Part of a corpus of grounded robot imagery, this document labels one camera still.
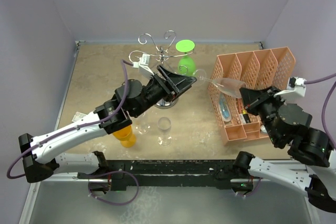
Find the green plastic wine glass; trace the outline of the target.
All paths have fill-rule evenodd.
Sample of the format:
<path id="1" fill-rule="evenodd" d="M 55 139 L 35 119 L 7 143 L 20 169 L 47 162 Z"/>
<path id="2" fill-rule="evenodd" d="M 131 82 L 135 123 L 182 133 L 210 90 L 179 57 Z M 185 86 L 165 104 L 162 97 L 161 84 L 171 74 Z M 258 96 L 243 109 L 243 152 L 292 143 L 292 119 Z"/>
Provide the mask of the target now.
<path id="1" fill-rule="evenodd" d="M 189 39 L 184 39 L 177 42 L 175 48 L 182 53 L 178 63 L 179 74 L 192 76 L 196 71 L 196 64 L 190 54 L 194 52 L 195 43 Z"/>

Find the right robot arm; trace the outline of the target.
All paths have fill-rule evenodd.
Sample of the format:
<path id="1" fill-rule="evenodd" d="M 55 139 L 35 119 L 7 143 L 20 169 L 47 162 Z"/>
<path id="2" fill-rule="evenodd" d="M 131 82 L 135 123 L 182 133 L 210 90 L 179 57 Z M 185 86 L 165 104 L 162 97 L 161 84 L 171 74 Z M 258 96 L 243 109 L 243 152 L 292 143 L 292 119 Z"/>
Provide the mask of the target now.
<path id="1" fill-rule="evenodd" d="M 287 103 L 274 86 L 239 91 L 245 110 L 260 117 L 273 146 L 283 149 L 289 145 L 288 155 L 313 173 L 295 172 L 244 151 L 234 161 L 234 173 L 268 179 L 302 194 L 316 208 L 334 213 L 335 144 L 327 133 L 312 128 L 312 115 L 297 104 Z"/>

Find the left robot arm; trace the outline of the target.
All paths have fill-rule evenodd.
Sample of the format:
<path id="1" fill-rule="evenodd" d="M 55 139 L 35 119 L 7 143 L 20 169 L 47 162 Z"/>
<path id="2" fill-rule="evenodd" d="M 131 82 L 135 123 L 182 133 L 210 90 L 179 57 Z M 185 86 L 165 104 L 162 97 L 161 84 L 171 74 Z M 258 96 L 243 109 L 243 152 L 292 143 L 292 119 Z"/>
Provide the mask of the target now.
<path id="1" fill-rule="evenodd" d="M 29 183 L 43 181 L 59 173 L 93 174 L 104 177 L 108 163 L 101 152 L 68 154 L 67 151 L 94 138 L 112 134 L 132 124 L 158 101 L 174 101 L 197 81 L 158 66 L 159 73 L 150 77 L 147 85 L 126 78 L 113 97 L 85 117 L 56 131 L 32 136 L 21 135 L 19 146 L 23 155 L 23 176 Z"/>

